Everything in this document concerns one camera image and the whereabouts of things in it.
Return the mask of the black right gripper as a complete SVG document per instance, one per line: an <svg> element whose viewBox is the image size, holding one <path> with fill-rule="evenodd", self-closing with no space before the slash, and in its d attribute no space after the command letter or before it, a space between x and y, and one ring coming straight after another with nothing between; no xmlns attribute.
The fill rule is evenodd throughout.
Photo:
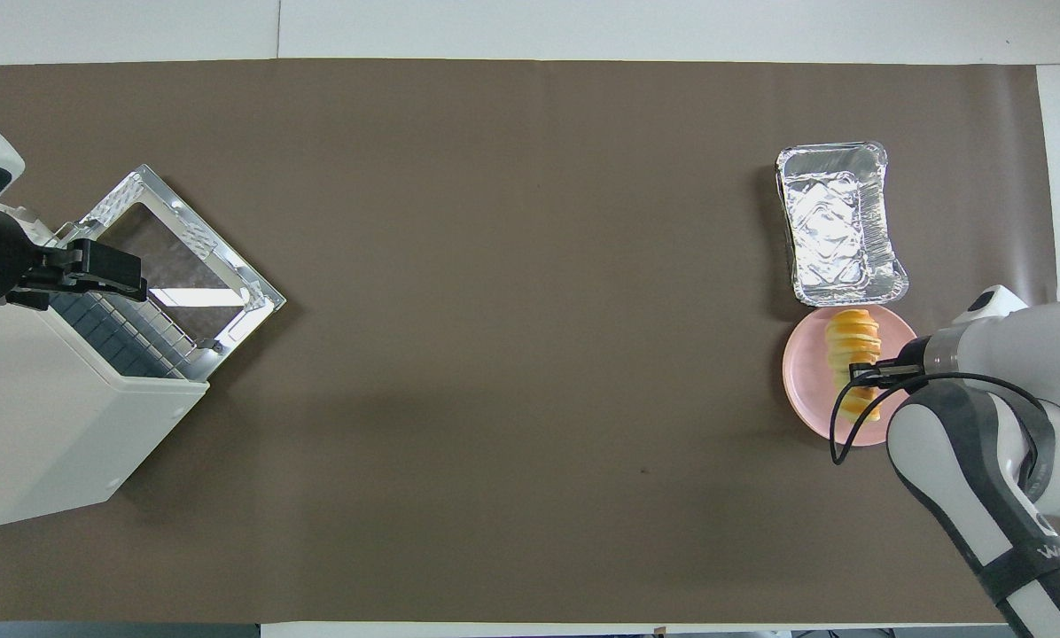
<svg viewBox="0 0 1060 638"><path fill-rule="evenodd" d="M890 359L851 362L849 372L849 385L853 388L890 389L896 384L920 377L924 373L924 339L909 340Z"/></svg>

